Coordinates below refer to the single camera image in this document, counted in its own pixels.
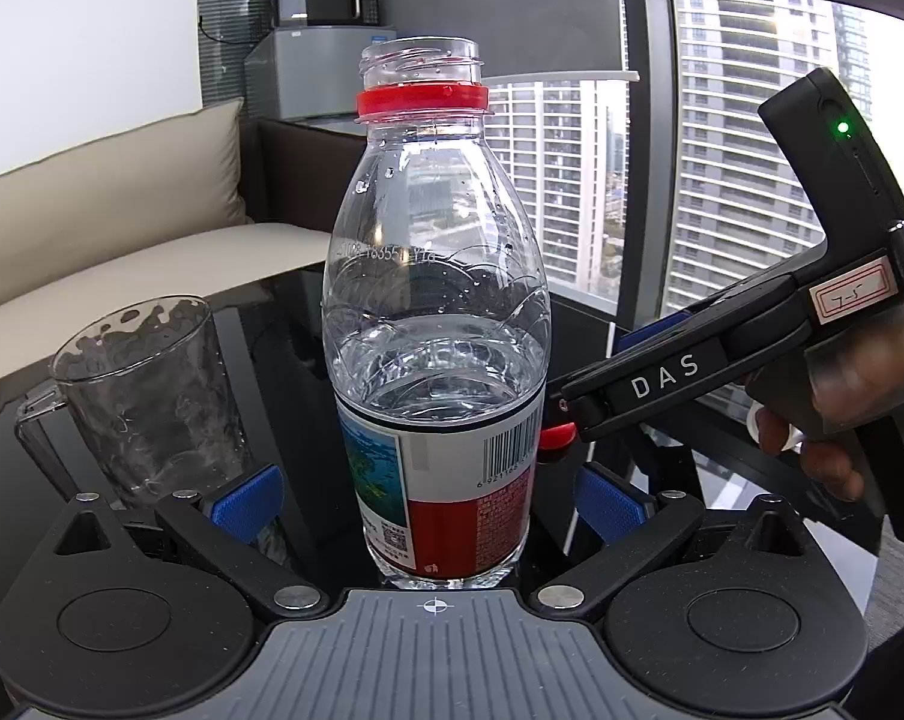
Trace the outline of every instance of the human hand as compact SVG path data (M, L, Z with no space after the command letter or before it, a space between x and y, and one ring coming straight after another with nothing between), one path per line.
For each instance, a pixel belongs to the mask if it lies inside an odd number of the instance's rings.
M812 404L826 422L853 423L881 408L904 388L904 311L850 333L833 360L816 371L812 383ZM791 432L786 420L762 408L756 413L756 427L763 452L782 452ZM862 474L837 443L806 440L800 463L807 476L821 482L835 497L862 498Z

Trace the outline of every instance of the cup handle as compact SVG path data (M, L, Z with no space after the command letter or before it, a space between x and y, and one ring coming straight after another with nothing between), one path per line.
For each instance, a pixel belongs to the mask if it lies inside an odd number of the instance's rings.
M15 415L15 437L57 493L69 501L79 492L79 487L62 464L39 421L41 416L64 409L66 405L65 397L55 385L29 398L19 406Z

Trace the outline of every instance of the barcode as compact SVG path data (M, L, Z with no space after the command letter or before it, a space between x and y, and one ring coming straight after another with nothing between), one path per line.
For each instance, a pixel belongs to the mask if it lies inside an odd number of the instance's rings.
M486 439L482 454L483 482L488 484L525 460L538 439L540 411L530 413L516 426Z

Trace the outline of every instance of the crosshair marking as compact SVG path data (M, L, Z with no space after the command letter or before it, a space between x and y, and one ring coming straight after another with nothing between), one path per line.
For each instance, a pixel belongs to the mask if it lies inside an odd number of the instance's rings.
M446 604L441 598L433 598L431 601L426 601L424 604L419 605L430 614L438 614L440 611L453 608L452 604Z

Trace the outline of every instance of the red tip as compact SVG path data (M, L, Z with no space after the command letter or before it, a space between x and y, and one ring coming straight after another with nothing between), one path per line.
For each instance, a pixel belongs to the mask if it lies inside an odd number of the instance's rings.
M566 422L564 425L546 428L538 434L538 448L542 451L564 449L574 442L576 435L575 422Z

